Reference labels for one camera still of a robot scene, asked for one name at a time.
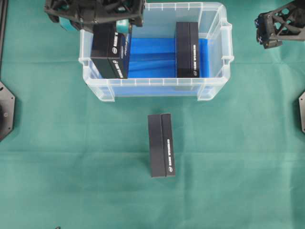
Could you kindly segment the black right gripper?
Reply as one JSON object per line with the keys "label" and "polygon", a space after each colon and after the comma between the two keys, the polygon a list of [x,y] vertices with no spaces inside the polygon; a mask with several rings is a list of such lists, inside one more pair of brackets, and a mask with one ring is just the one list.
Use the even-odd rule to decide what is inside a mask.
{"label": "black right gripper", "polygon": [[256,41],[265,49],[282,45],[283,41],[305,40],[305,2],[294,0],[275,10],[258,15],[254,21]]}

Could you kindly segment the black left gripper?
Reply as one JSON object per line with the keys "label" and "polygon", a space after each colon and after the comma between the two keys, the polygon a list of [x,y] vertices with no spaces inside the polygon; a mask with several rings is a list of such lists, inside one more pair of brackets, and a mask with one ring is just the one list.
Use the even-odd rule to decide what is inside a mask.
{"label": "black left gripper", "polygon": [[44,11],[66,31],[93,32],[98,24],[113,24],[118,33],[143,25],[144,0],[47,0]]}

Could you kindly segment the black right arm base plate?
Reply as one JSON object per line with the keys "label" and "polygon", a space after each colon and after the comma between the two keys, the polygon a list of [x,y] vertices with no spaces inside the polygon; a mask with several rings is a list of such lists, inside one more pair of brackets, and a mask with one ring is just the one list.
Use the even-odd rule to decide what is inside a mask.
{"label": "black right arm base plate", "polygon": [[305,133],[305,92],[300,95],[298,101],[300,110],[301,130],[303,133]]}

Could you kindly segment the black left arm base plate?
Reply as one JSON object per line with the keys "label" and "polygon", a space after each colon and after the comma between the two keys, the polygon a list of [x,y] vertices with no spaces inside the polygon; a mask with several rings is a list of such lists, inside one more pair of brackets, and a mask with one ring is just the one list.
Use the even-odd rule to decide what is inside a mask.
{"label": "black left arm base plate", "polygon": [[2,141],[12,130],[14,121],[15,96],[0,83],[0,140]]}

